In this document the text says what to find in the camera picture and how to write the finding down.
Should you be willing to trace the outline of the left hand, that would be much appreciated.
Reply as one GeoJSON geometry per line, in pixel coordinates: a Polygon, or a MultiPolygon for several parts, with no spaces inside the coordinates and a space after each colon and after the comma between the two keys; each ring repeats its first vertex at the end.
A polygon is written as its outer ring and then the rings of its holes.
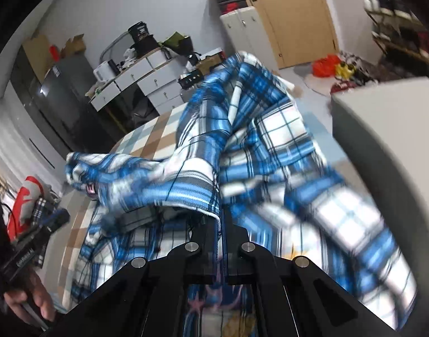
{"type": "Polygon", "coordinates": [[[25,286],[14,288],[4,293],[4,300],[15,315],[24,323],[35,325],[36,321],[24,309],[23,304],[27,302],[29,296],[32,297],[35,305],[39,307],[42,318],[53,322],[55,320],[56,309],[52,302],[52,297],[46,290],[41,279],[34,270],[29,270],[25,286]]]}

